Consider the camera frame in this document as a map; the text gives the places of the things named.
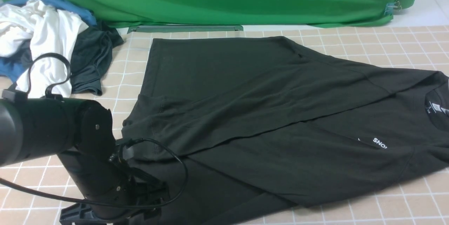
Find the beige tile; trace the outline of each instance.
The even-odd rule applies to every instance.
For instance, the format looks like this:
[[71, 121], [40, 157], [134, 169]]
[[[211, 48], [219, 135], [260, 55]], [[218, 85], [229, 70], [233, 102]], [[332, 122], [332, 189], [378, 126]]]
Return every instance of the beige tile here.
[[381, 220], [357, 221], [356, 225], [385, 225]]
[[[71, 187], [67, 187], [67, 190], [64, 194], [65, 197], [70, 197], [70, 198], [84, 198], [84, 196], [81, 194], [80, 190], [76, 187], [76, 186], [71, 186]], [[62, 207], [67, 207], [67, 206], [72, 206], [73, 203], [71, 202], [65, 202], [63, 201], [61, 206]]]
[[21, 168], [14, 183], [22, 186], [37, 186], [42, 174], [43, 168]]
[[427, 53], [443, 52], [441, 47], [436, 42], [423, 42], [421, 43], [421, 46], [424, 49], [424, 52]]
[[388, 55], [388, 58], [390, 58], [392, 65], [410, 65], [410, 61], [405, 54], [392, 54]]
[[337, 28], [322, 28], [318, 32], [320, 35], [338, 35]]
[[428, 26], [428, 29], [432, 32], [447, 31], [447, 28], [444, 26]]
[[359, 197], [352, 199], [350, 202], [356, 220], [382, 218], [374, 196]]
[[301, 37], [293, 37], [293, 38], [290, 38], [290, 40], [292, 40], [300, 45], [304, 45], [303, 39]]
[[411, 53], [423, 53], [422, 48], [417, 43], [404, 43], [402, 44], [402, 48], [407, 54]]
[[125, 61], [128, 57], [127, 50], [120, 50], [112, 52], [112, 61]]
[[397, 39], [400, 43], [417, 42], [413, 34], [397, 34]]
[[429, 192], [429, 189], [425, 184], [425, 180], [423, 178], [401, 183], [401, 187], [405, 194]]
[[339, 36], [337, 35], [324, 35], [321, 36], [324, 45], [341, 45]]
[[392, 33], [393, 30], [390, 27], [375, 27], [374, 31], [376, 33]]
[[379, 43], [375, 34], [360, 34], [359, 38], [362, 43]]
[[374, 34], [374, 28], [359, 27], [359, 28], [356, 28], [356, 31], [359, 34]]
[[149, 51], [135, 51], [130, 49], [128, 54], [128, 61], [148, 61]]
[[295, 215], [295, 221], [298, 223], [316, 222], [323, 220], [323, 215], [321, 213], [321, 208], [319, 206], [310, 209], [297, 207], [293, 209], [293, 213]]
[[430, 71], [436, 70], [433, 65], [418, 65], [416, 68], [420, 70], [430, 70]]
[[429, 31], [427, 27], [410, 27], [410, 30], [411, 30], [413, 33], [416, 33], [416, 32], [427, 32], [427, 31]]
[[32, 159], [29, 161], [25, 161], [22, 166], [46, 166], [48, 162], [49, 157], [43, 157], [43, 158], [37, 158]]
[[351, 209], [348, 201], [323, 205], [325, 220], [352, 220]]
[[307, 47], [323, 45], [323, 42], [321, 41], [321, 37], [319, 37], [319, 36], [306, 36], [306, 37], [302, 37], [302, 39], [303, 39], [303, 45], [307, 46]]
[[137, 99], [140, 90], [140, 86], [120, 86], [119, 99]]
[[137, 100], [117, 100], [117, 106], [115, 106], [116, 113], [130, 113]]
[[170, 38], [170, 34], [171, 34], [171, 33], [160, 33], [160, 32], [156, 32], [156, 33], [151, 33], [151, 37], [152, 37], [152, 38], [168, 39], [168, 38]]
[[20, 225], [27, 218], [28, 210], [1, 210], [0, 220], [4, 225]]
[[370, 64], [369, 59], [365, 55], [350, 55], [348, 56], [348, 60], [359, 62], [359, 63], [365, 63]]
[[387, 220], [386, 225], [414, 225], [413, 220]]
[[207, 32], [190, 32], [190, 39], [207, 38]]
[[0, 168], [0, 178], [4, 178], [8, 181], [13, 181], [14, 177], [16, 177], [18, 169], [12, 169], [12, 168]]
[[263, 36], [264, 37], [282, 36], [282, 32], [281, 31], [264, 31]]
[[437, 32], [433, 33], [436, 41], [449, 41], [449, 32]]
[[282, 30], [282, 35], [285, 37], [301, 36], [299, 30]]
[[107, 73], [123, 73], [125, 71], [125, 62], [112, 62]]
[[133, 73], [124, 75], [122, 84], [123, 85], [139, 85], [143, 83], [144, 73]]
[[66, 185], [69, 173], [64, 167], [49, 167], [45, 171], [41, 185]]
[[96, 101], [98, 101], [104, 108], [110, 109], [111, 111], [114, 110], [115, 100], [99, 98], [96, 99]]
[[366, 54], [365, 50], [363, 49], [363, 46], [361, 44], [343, 45], [343, 47], [346, 50], [346, 54], [348, 54], [348, 55]]
[[415, 218], [415, 225], [445, 225], [442, 218], [438, 219], [419, 219]]
[[360, 44], [359, 37], [357, 35], [340, 35], [340, 39], [343, 44]]
[[117, 98], [118, 92], [119, 92], [118, 86], [105, 87], [105, 88], [103, 88], [103, 95], [101, 97], [115, 99], [115, 98]]
[[120, 82], [122, 81], [123, 74], [113, 74], [108, 73], [101, 79], [101, 85], [103, 87], [108, 86], [117, 86], [120, 85]]
[[402, 27], [398, 27], [398, 28], [392, 28], [393, 32], [395, 33], [410, 33], [410, 28], [402, 28]]
[[61, 160], [59, 160], [58, 156], [53, 155], [51, 157], [52, 158], [50, 158], [50, 162], [48, 163], [49, 166], [62, 165]]
[[53, 224], [56, 219], [56, 214], [58, 214], [57, 209], [49, 210], [31, 210], [25, 225], [36, 225], [36, 221], [40, 224]]
[[449, 42], [440, 42], [440, 46], [444, 52], [449, 53]]
[[245, 33], [243, 31], [227, 31], [226, 37], [234, 38], [234, 37], [244, 37]]
[[438, 216], [438, 209], [433, 202], [432, 196], [406, 196], [407, 203], [414, 217]]
[[383, 44], [383, 49], [387, 54], [401, 54], [404, 53], [401, 45], [399, 43], [393, 44]]
[[339, 55], [346, 56], [346, 51], [342, 45], [326, 46], [326, 53], [332, 56], [339, 56]]
[[128, 118], [128, 113], [114, 113], [112, 120], [112, 128], [113, 129], [122, 129], [123, 121]]
[[419, 41], [419, 42], [435, 41], [435, 39], [433, 38], [431, 33], [416, 33], [416, 34], [414, 34], [414, 36], [416, 37], [417, 41]]
[[449, 57], [445, 53], [428, 53], [427, 56], [434, 64], [449, 64]]
[[33, 201], [33, 195], [23, 193], [17, 190], [11, 189], [11, 192], [6, 197], [5, 209], [23, 209], [29, 208]]
[[226, 31], [210, 31], [209, 38], [226, 38]]
[[309, 48], [313, 49], [314, 51], [320, 52], [321, 54], [327, 54], [323, 46], [309, 46]]
[[304, 29], [304, 30], [300, 30], [300, 32], [301, 32], [301, 36], [313, 36], [313, 35], [320, 34], [317, 29]]
[[6, 198], [6, 195], [8, 195], [9, 190], [9, 188], [0, 188], [0, 203], [3, 203], [3, 200]]
[[388, 57], [384, 54], [369, 55], [368, 58], [372, 65], [377, 65], [377, 66], [390, 66], [391, 65], [390, 60], [388, 60]]
[[379, 196], [380, 208], [385, 218], [410, 217], [410, 212], [403, 196]]
[[399, 187], [399, 185], [393, 185], [393, 186], [390, 186], [388, 188], [385, 188], [385, 189], [377, 192], [378, 196], [389, 195], [389, 194], [402, 194], [402, 191], [401, 191], [401, 188]]
[[145, 32], [133, 32], [133, 36], [132, 37], [127, 37], [128, 38], [151, 38], [152, 33], [145, 33]]
[[112, 134], [114, 135], [115, 139], [120, 139], [122, 138], [122, 131], [121, 130], [113, 130]]
[[261, 38], [263, 37], [262, 31], [245, 31], [245, 36], [248, 38]]
[[377, 38], [381, 43], [399, 42], [394, 34], [378, 34]]
[[82, 99], [82, 100], [93, 100], [94, 99], [94, 95], [91, 94], [90, 92], [82, 92], [82, 93], [77, 93], [77, 94], [72, 94], [73, 98], [76, 99]]
[[385, 51], [380, 44], [365, 44], [363, 47], [366, 54], [385, 54]]
[[149, 49], [151, 39], [136, 39], [133, 38], [130, 43], [131, 49]]
[[433, 173], [425, 177], [433, 193], [447, 193], [449, 185], [449, 173]]
[[337, 31], [338, 31], [338, 34], [340, 34], [340, 35], [357, 33], [356, 28], [354, 28], [354, 27], [337, 28]]
[[253, 220], [248, 220], [244, 223], [241, 223], [241, 225], [247, 225], [247, 224], [263, 224], [263, 217], [256, 218]]
[[431, 63], [425, 54], [409, 54], [408, 57], [413, 65], [426, 65]]
[[[39, 188], [39, 191], [62, 196], [64, 193], [64, 189], [65, 187], [43, 187]], [[32, 207], [58, 207], [58, 206], [59, 200], [36, 196], [33, 201]]]
[[170, 33], [170, 39], [188, 39], [189, 32]]
[[125, 73], [145, 72], [146, 63], [128, 62], [126, 63]]
[[0, 78], [0, 88], [1, 89], [7, 89], [8, 87], [11, 86], [11, 84], [13, 84], [11, 82], [11, 80], [7, 77], [1, 77]]
[[449, 194], [437, 194], [434, 195], [436, 204], [440, 208], [441, 215], [449, 216]]
[[293, 213], [291, 210], [282, 211], [276, 214], [265, 216], [265, 223], [291, 223]]

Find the white grout line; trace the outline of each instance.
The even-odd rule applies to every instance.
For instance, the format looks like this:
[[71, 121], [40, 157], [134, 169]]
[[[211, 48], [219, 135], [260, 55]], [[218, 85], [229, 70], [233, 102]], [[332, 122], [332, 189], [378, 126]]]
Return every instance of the white grout line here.
[[[399, 38], [397, 37], [397, 35], [396, 35], [394, 32], [393, 32], [393, 35], [395, 36], [396, 40], [399, 41]], [[402, 46], [402, 43], [401, 43], [401, 42], [399, 42], [399, 45], [401, 46], [402, 51], [405, 52], [405, 49], [404, 49], [404, 47]], [[406, 53], [406, 57], [407, 57], [407, 59], [409, 60], [409, 62], [410, 62], [410, 64], [412, 65], [412, 67], [413, 67], [414, 69], [416, 69], [415, 64], [413, 64], [412, 60], [411, 60], [410, 57], [409, 57], [409, 53]]]
[[[48, 157], [48, 160], [47, 160], [47, 164], [45, 165], [45, 169], [43, 170], [43, 173], [42, 173], [42, 176], [40, 177], [40, 180], [39, 180], [39, 185], [37, 186], [37, 190], [39, 191], [39, 188], [40, 188], [40, 185], [42, 184], [42, 180], [43, 180], [43, 178], [45, 177], [45, 172], [47, 171], [47, 166], [48, 166], [48, 164], [50, 163], [50, 159], [51, 159], [51, 157], [49, 156]], [[27, 223], [27, 220], [28, 220], [28, 218], [29, 218], [29, 214], [31, 213], [31, 208], [33, 207], [33, 204], [34, 204], [34, 200], [36, 199], [36, 195], [33, 195], [33, 198], [32, 198], [32, 200], [31, 200], [31, 204], [29, 205], [29, 211], [28, 211], [28, 213], [27, 213], [27, 217], [25, 217], [25, 220], [24, 220], [24, 225]]]
[[421, 47], [422, 51], [424, 52], [425, 56], [427, 57], [427, 59], [429, 60], [429, 62], [431, 63], [431, 65], [433, 66], [433, 69], [436, 70], [435, 65], [432, 62], [432, 59], [430, 59], [429, 55], [427, 54], [427, 52], [424, 50], [424, 48], [422, 47], [422, 44], [418, 41], [418, 39], [416, 38], [415, 34], [412, 34], [413, 38], [415, 38], [415, 40], [417, 41], [417, 43], [419, 44], [419, 46]]
[[351, 205], [351, 200], [350, 199], [348, 199], [348, 206], [349, 206], [349, 210], [351, 211], [351, 217], [353, 218], [354, 225], [357, 225], [356, 224], [356, 217], [354, 216], [353, 206]]
[[323, 218], [323, 223], [324, 225], [326, 225], [326, 217], [324, 216], [324, 210], [322, 205], [320, 206], [320, 209], [321, 209], [321, 217]]
[[412, 218], [412, 222], [413, 222], [414, 225], [416, 225], [416, 221], [414, 219], [414, 215], [413, 215], [412, 209], [410, 208], [409, 202], [407, 201], [406, 195], [404, 194], [404, 189], [402, 188], [401, 184], [399, 184], [399, 189], [401, 190], [402, 197], [404, 198], [404, 201], [406, 202], [406, 206], [407, 206], [407, 209], [409, 210], [410, 217]]
[[[130, 36], [130, 39], [129, 39], [129, 40], [132, 40], [132, 39], [133, 39], [133, 35], [134, 35], [134, 32], [131, 33], [131, 36]], [[120, 81], [120, 85], [122, 85], [123, 80], [125, 79], [126, 65], [127, 65], [127, 63], [128, 63], [128, 57], [129, 57], [129, 49], [127, 49], [127, 53], [126, 53], [126, 61], [125, 61], [125, 69], [124, 69], [124, 71], [123, 71], [123, 76], [122, 76], [122, 80]], [[121, 87], [121, 86], [119, 86], [119, 89], [118, 89], [118, 91], [117, 91], [117, 97], [115, 98], [115, 104], [114, 104], [114, 108], [112, 109], [112, 113], [114, 113], [115, 107], [117, 107], [117, 101], [118, 101], [119, 95], [120, 95], [120, 87]]]
[[[66, 196], [67, 193], [67, 187], [69, 186], [69, 182], [70, 182], [70, 177], [69, 179], [67, 179], [66, 182], [66, 187], [64, 188], [64, 192], [62, 192], [62, 196]], [[58, 207], [58, 213], [56, 214], [55, 220], [53, 222], [53, 225], [57, 225], [57, 223], [59, 222], [59, 214], [61, 213], [62, 210], [62, 201], [59, 201], [59, 207]]]
[[[24, 164], [24, 163], [23, 163], [23, 162], [20, 163], [20, 165], [19, 165], [19, 167], [18, 167], [18, 170], [17, 170], [17, 172], [16, 172], [16, 175], [14, 176], [13, 182], [16, 182], [16, 179], [17, 179], [17, 176], [19, 175], [19, 172], [20, 172], [20, 169], [21, 169], [22, 164]], [[8, 188], [8, 193], [6, 193], [5, 198], [3, 199], [3, 203], [2, 203], [2, 205], [1, 205], [1, 207], [0, 207], [0, 211], [4, 209], [6, 200], [8, 199], [8, 196], [9, 196], [10, 193], [11, 193], [11, 188]]]
[[427, 182], [427, 179], [426, 179], [425, 177], [422, 177], [422, 178], [423, 178], [424, 181], [425, 181], [425, 186], [427, 186], [427, 189], [429, 190], [430, 196], [432, 197], [433, 203], [434, 203], [435, 206], [436, 206], [436, 210], [438, 211], [438, 214], [440, 215], [441, 220], [443, 220], [444, 225], [446, 225], [446, 220], [443, 219], [443, 215], [441, 214], [440, 207], [438, 206], [438, 203], [437, 203], [436, 200], [435, 200], [435, 197], [434, 197], [434, 195], [433, 195], [432, 190], [430, 189], [430, 186], [429, 186], [429, 183]]

